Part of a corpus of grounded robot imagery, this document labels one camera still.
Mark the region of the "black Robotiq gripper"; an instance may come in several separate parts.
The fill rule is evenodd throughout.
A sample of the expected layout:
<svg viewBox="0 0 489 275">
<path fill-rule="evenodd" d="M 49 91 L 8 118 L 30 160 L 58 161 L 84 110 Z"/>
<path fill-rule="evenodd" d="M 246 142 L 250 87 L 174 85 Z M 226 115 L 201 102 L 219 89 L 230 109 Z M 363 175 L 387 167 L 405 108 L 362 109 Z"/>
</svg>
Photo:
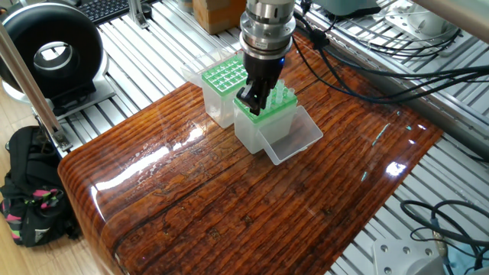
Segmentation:
<svg viewBox="0 0 489 275">
<path fill-rule="evenodd" d="M 261 110 L 266 108 L 270 91 L 277 84 L 291 44 L 278 50 L 259 50 L 248 44 L 242 44 L 241 47 L 248 78 L 246 85 L 238 90 L 236 97 L 250 109 L 251 114 L 259 115 Z M 257 88 L 257 98 L 255 98 L 253 85 Z"/>
</svg>

